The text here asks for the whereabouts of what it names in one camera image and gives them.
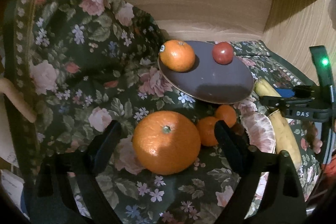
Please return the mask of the person's hand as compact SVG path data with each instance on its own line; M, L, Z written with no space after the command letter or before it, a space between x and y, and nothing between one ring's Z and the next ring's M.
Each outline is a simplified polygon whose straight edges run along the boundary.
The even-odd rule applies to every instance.
M314 153L319 154L321 152L323 142L318 138L318 129L313 122L305 122L305 129L307 131L306 139L311 149Z

